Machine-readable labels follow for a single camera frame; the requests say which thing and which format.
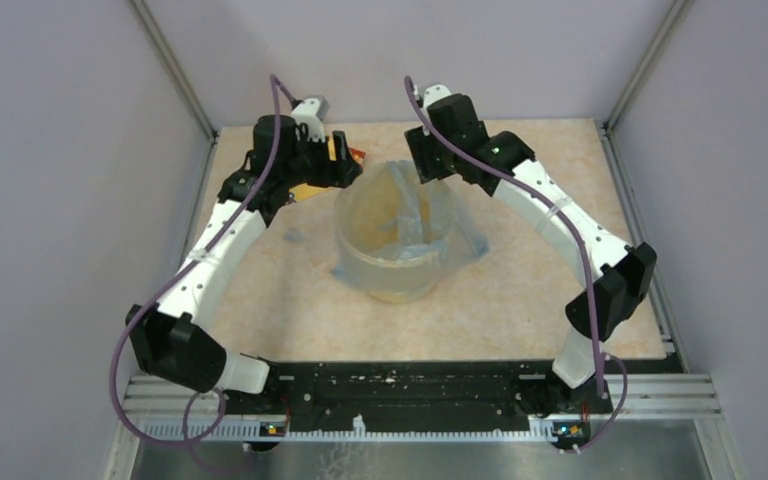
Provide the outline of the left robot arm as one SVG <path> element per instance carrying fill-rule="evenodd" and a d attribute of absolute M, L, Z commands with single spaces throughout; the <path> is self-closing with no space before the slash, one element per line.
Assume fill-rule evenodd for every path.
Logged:
<path fill-rule="evenodd" d="M 209 221 L 170 285 L 131 308 L 126 324 L 144 372 L 190 390 L 242 392 L 257 413 L 279 404 L 267 361 L 223 347 L 209 333 L 245 252 L 288 205 L 293 188 L 348 187 L 361 173 L 344 132 L 318 135 L 310 120 L 264 115 L 241 167 L 224 179 Z"/>

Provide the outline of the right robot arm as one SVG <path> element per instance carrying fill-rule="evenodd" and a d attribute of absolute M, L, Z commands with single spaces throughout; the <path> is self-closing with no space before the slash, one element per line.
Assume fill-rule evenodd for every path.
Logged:
<path fill-rule="evenodd" d="M 605 342 L 647 298 L 657 254 L 647 243 L 633 245 L 593 219 L 550 176 L 535 151 L 517 134 L 491 135 L 471 98 L 443 85 L 407 97 L 420 126 L 405 133 L 424 183 L 458 176 L 503 203 L 565 260 L 582 292 L 565 307 L 571 326 L 553 360 L 546 385 L 549 404 L 572 412 L 587 397 L 608 395 Z"/>

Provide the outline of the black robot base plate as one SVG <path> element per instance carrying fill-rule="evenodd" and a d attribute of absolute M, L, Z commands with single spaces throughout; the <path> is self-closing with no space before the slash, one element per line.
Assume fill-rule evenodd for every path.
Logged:
<path fill-rule="evenodd" d="M 617 418 L 638 399 L 666 393 L 672 361 L 610 364 L 601 399 L 552 378 L 546 361 L 278 363 L 260 394 L 228 390 L 230 418 L 285 421 L 303 432 L 342 431 L 361 416 L 373 432 L 524 431 L 553 424 L 553 444 L 591 439 L 596 421 Z"/>

